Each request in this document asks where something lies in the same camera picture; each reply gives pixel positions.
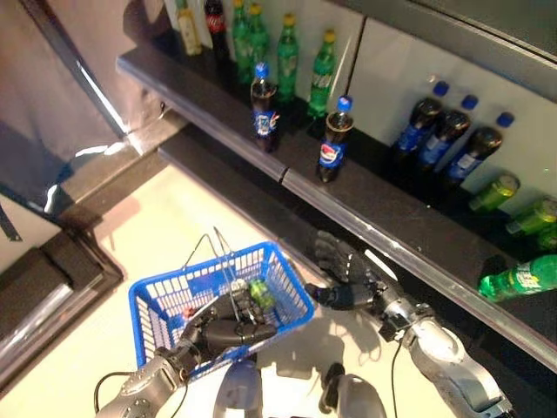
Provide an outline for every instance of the black cable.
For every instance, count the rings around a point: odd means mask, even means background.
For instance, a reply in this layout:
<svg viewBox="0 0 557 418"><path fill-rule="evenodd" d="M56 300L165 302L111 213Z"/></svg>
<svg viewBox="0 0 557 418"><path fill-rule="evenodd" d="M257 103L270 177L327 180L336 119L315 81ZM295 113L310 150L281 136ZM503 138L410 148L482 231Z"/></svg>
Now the black cable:
<svg viewBox="0 0 557 418"><path fill-rule="evenodd" d="M174 414L172 414L171 418L174 418L176 416L176 414L178 413L178 411L182 408L182 405L184 405L185 396L187 394L188 394L188 385L185 385L185 391L184 391L184 396L182 396L182 401L180 401L180 404L178 405L178 407L174 411Z"/></svg>
<svg viewBox="0 0 557 418"><path fill-rule="evenodd" d="M100 409L98 407L98 390L101 388L103 382L112 376L131 376L132 374L133 372L112 372L104 375L101 380L98 381L97 385L95 386L95 392L93 393L93 407L95 408L95 414L97 414Z"/></svg>
<svg viewBox="0 0 557 418"><path fill-rule="evenodd" d="M394 394L394 362L397 360L400 349L402 348L402 339L399 341L399 346L397 351L394 352L393 362L391 363L391 390L393 391L393 407L394 407L394 418L399 418L399 413L397 412L397 399Z"/></svg>

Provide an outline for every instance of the pepsi bottle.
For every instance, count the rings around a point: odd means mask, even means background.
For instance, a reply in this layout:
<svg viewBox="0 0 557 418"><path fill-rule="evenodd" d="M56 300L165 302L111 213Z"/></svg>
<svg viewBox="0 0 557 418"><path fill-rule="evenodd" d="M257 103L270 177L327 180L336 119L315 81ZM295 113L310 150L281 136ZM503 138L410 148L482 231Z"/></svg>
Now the pepsi bottle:
<svg viewBox="0 0 557 418"><path fill-rule="evenodd" d="M340 96L337 111L329 113L326 119L325 137L321 142L318 175L323 183L335 180L344 160L348 134L354 126L354 119L348 113L352 109L352 98Z"/></svg>
<svg viewBox="0 0 557 418"><path fill-rule="evenodd" d="M271 152L277 147L276 130L279 119L273 103L277 86L268 77L269 65L258 63L252 83L252 115L256 142L265 152Z"/></svg>
<svg viewBox="0 0 557 418"><path fill-rule="evenodd" d="M470 127L468 112L478 104L478 98L467 95L461 102L462 111L448 112L437 124L433 135L421 147L418 154L418 168L430 172L446 152Z"/></svg>
<svg viewBox="0 0 557 418"><path fill-rule="evenodd" d="M513 121L513 114L505 111L500 114L496 123L500 128L508 128ZM498 129L484 126L474 131L466 145L443 171L443 186L452 189L460 185L487 157L499 150L502 143L503 135Z"/></svg>
<svg viewBox="0 0 557 418"><path fill-rule="evenodd" d="M449 84L439 81L433 87L433 98L422 98L413 108L410 123L400 133L399 139L393 146L395 162L402 162L412 154L422 141L431 133L433 124L438 120L443 110L440 98L449 91Z"/></svg>

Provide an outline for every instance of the blue shopping basket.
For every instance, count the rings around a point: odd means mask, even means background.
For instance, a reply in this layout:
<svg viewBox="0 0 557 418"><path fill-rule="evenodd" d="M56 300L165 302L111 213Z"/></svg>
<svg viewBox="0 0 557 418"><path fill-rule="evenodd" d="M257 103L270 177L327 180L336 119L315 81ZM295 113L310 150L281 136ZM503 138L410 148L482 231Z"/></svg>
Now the blue shopping basket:
<svg viewBox="0 0 557 418"><path fill-rule="evenodd" d="M185 327L183 312L187 307L202 307L229 291L226 275L231 270L234 279L265 281L275 299L274 308L265 318L277 328L277 334L251 347L230 349L216 361L197 367L191 380L257 352L312 318L313 304L299 277L279 246L263 242L135 283L128 296L138 367L153 357L157 347L170 348L176 344Z"/></svg>

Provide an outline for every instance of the black shelf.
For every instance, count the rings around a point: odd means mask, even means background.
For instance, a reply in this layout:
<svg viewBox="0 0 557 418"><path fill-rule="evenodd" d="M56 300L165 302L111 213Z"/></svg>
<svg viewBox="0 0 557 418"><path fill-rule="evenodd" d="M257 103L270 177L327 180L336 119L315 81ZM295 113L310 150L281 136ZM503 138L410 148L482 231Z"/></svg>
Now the black shelf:
<svg viewBox="0 0 557 418"><path fill-rule="evenodd" d="M479 277L494 273L486 267L498 260L501 269L514 265L516 259L389 181L381 169L388 153L384 145L356 132L339 178L324 185L315 176L319 155L316 138L322 122L312 123L303 116L303 102L296 101L288 111L282 110L279 147L273 154L266 154L252 138L249 87L235 84L233 65L216 66L210 51L185 59L168 40L141 45L124 54L117 61L118 67L160 94L242 161L256 167L255 172L274 180L276 187L287 189L367 244L389 254L407 271L557 371L557 293L535 296L536 310L546 313L543 320L531 313L534 298L509 302L506 311L481 298L474 290ZM171 148L163 150L176 162L178 157L173 157ZM448 206L443 210L453 209Z"/></svg>

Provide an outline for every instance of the soda bottle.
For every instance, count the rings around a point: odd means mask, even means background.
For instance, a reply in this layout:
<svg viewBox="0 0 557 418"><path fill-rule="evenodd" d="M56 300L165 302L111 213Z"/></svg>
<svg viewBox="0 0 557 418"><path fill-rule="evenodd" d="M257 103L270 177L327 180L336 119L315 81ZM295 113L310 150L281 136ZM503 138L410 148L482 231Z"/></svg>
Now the soda bottle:
<svg viewBox="0 0 557 418"><path fill-rule="evenodd" d="M536 240L538 248L541 251L555 251L557 250L557 225L544 229L538 234L538 239Z"/></svg>
<svg viewBox="0 0 557 418"><path fill-rule="evenodd" d="M433 87L434 98L422 98L413 108L410 123L400 133L394 143L394 159L401 162L418 149L421 142L431 133L433 124L438 120L443 110L440 98L449 91L449 84L438 81Z"/></svg>
<svg viewBox="0 0 557 418"><path fill-rule="evenodd" d="M205 0L205 19L211 34L212 50L219 62L230 58L226 43L226 24L223 4L220 0Z"/></svg>
<svg viewBox="0 0 557 418"><path fill-rule="evenodd" d="M261 5L259 3L252 3L250 17L250 42L252 44L253 66L266 61L269 49L269 34L261 20Z"/></svg>
<svg viewBox="0 0 557 418"><path fill-rule="evenodd" d="M418 168L430 172L454 144L470 127L470 117L466 114L478 104L478 98L467 95L460 106L462 111L453 110L444 115L435 127L434 134L422 146L418 154Z"/></svg>
<svg viewBox="0 0 557 418"><path fill-rule="evenodd" d="M557 200L545 198L538 200L520 212L505 228L513 236L526 236L538 233L557 222Z"/></svg>
<svg viewBox="0 0 557 418"><path fill-rule="evenodd" d="M497 125L501 128L508 128L513 121L514 116L505 111L497 118ZM444 170L443 186L450 189L460 185L478 165L496 152L502 143L501 132L490 126L484 126L474 131L466 145Z"/></svg>
<svg viewBox="0 0 557 418"><path fill-rule="evenodd" d="M474 212L491 212L506 202L519 190L519 180L511 174L503 174L482 189L468 203Z"/></svg>
<svg viewBox="0 0 557 418"><path fill-rule="evenodd" d="M332 76L337 58L334 55L334 30L326 30L323 45L313 62L312 93L307 114L313 118L325 116L331 92Z"/></svg>
<svg viewBox="0 0 557 418"><path fill-rule="evenodd" d="M252 58L250 54L250 25L244 11L244 0L234 0L234 21L232 22L232 39L236 64L238 66L238 81L248 84L252 81Z"/></svg>
<svg viewBox="0 0 557 418"><path fill-rule="evenodd" d="M493 302L512 299L522 294L557 288L557 255L544 255L501 274L480 281L480 294Z"/></svg>
<svg viewBox="0 0 557 418"><path fill-rule="evenodd" d="M298 41L294 33L295 19L285 14L284 28L278 40L278 101L289 102L296 91L296 68L298 67Z"/></svg>
<svg viewBox="0 0 557 418"><path fill-rule="evenodd" d="M255 66L255 78L252 83L253 125L256 142L265 152L271 152L277 146L275 131L279 119L272 102L277 87L267 80L268 77L269 65L258 63Z"/></svg>
<svg viewBox="0 0 557 418"><path fill-rule="evenodd" d="M187 55L199 55L202 50L201 43L199 42L198 30L195 27L193 13L188 7L187 0L176 0L176 19L184 42L185 53Z"/></svg>
<svg viewBox="0 0 557 418"><path fill-rule="evenodd" d="M352 109L352 98L340 96L337 111L329 113L326 119L325 137L321 142L318 173L323 183L335 180L342 164L346 140L354 120L348 113Z"/></svg>

